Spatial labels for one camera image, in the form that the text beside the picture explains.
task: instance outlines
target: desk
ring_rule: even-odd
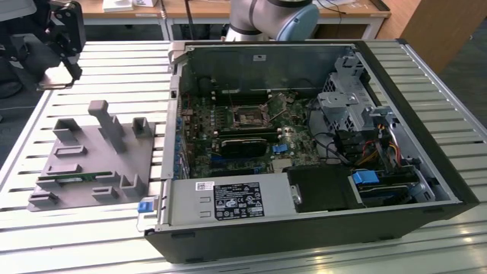
[[[172,36],[172,26],[176,24],[188,24],[186,14],[186,6],[183,0],[163,0],[166,7],[166,22],[170,29],[170,38]],[[390,11],[379,11],[370,0],[359,0],[360,7],[351,7],[350,5],[339,6],[340,11],[346,12],[340,16],[335,11],[320,9],[320,18],[318,24],[352,24],[367,25],[367,29],[362,36],[363,39],[374,39],[382,22],[391,16]],[[210,2],[207,0],[190,1],[192,20],[195,24],[227,24],[230,23],[230,3],[228,2]]]
[[[410,46],[367,41],[382,66],[483,202],[450,220],[396,240],[171,264],[136,230],[138,203],[29,212],[36,178],[53,146],[59,118],[96,124],[91,100],[107,100],[120,123],[156,123],[150,195],[160,191],[171,73],[167,41],[88,42],[83,76],[67,90],[45,91],[0,170],[1,273],[474,273],[487,258],[486,129]],[[379,100],[380,90],[372,85]],[[146,218],[142,225],[152,224]]]
[[[106,13],[103,0],[78,0],[83,8],[86,25],[159,25],[164,39],[168,38],[160,1],[154,7],[134,7],[134,10]]]

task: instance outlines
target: gray floor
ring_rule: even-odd
[[[219,36],[220,26],[211,29],[212,37]],[[159,26],[88,26],[90,41],[147,41],[162,40]],[[487,126],[487,21],[479,26],[456,58],[440,74],[442,80],[460,98],[474,115]],[[0,99],[0,165],[17,140],[25,122],[32,113],[40,93],[23,90],[8,99]]]

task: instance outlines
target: slotted aluminum table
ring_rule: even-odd
[[[412,108],[471,186],[480,205],[402,239],[172,265],[136,229],[138,204],[31,213],[28,196],[44,167],[57,118],[96,124],[104,99],[122,123],[156,122],[150,194],[160,188],[170,96],[167,42],[91,42],[69,90],[47,91],[0,171],[0,273],[479,273],[487,271],[486,129],[407,45],[367,42]],[[387,104],[378,88],[380,101]],[[147,219],[142,225],[155,220]]]

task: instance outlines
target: warning symbol label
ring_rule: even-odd
[[[219,221],[264,216],[258,182],[215,186],[214,195],[215,218]]]

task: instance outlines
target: blue connector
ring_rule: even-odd
[[[286,152],[288,150],[288,145],[287,144],[282,144],[279,146],[272,146],[272,152],[274,153],[282,153]]]
[[[154,202],[139,202],[138,212],[139,213],[154,212]]]
[[[351,177],[354,178],[355,184],[379,183],[379,178],[374,170],[359,170]]]

